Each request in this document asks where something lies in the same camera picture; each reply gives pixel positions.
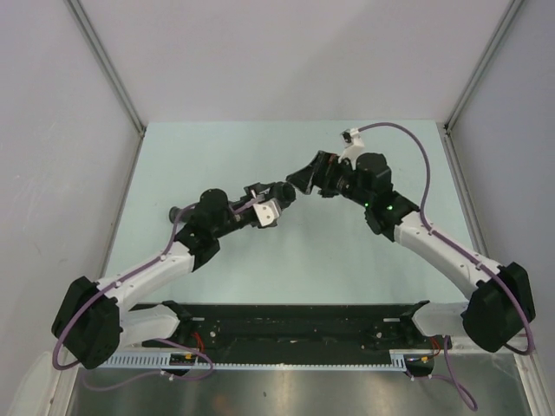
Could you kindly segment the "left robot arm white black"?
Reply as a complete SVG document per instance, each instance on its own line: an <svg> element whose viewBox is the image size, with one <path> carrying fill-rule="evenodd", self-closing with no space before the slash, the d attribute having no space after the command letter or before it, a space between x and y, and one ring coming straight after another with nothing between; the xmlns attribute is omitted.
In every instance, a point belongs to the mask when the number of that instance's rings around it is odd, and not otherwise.
<svg viewBox="0 0 555 416"><path fill-rule="evenodd" d="M143 298L178 277L200 269L219 252L219 240L246 226L266 229L276 225L282 211L296 199L286 182L254 184L245 195L230 201L220 189L209 189L199 200L170 211L172 232L165 248L142 265L93 282L81 276L63 298L51 332L57 339L52 364L57 370L66 348L75 363L94 369L119 348L143 341L168 341L175 347L190 340L192 326L174 302L135 309Z"/></svg>

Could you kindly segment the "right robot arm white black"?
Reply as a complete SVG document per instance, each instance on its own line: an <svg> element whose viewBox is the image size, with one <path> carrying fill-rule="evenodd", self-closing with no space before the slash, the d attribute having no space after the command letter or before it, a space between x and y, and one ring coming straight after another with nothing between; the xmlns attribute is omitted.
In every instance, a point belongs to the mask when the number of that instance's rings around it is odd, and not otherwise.
<svg viewBox="0 0 555 416"><path fill-rule="evenodd" d="M350 163L334 153L318 152L286 179L303 194L317 188L324 198L343 196L362 206L376 235L426 260L465 297L461 303L420 306L400 326L407 346L419 348L432 335L467 336L494 353L519 332L531 332L536 312L526 270L517 263L503 266L443 235L427 222L419 205L395 191L383 155L364 153Z"/></svg>

